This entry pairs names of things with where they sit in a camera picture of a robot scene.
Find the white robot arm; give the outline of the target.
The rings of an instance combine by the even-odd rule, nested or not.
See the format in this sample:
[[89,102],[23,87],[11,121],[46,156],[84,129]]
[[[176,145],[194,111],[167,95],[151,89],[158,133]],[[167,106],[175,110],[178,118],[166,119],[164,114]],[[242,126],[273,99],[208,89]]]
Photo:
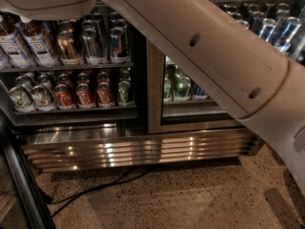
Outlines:
[[[0,0],[36,20],[79,18],[97,0]],[[209,0],[101,0],[262,137],[305,194],[305,68]]]

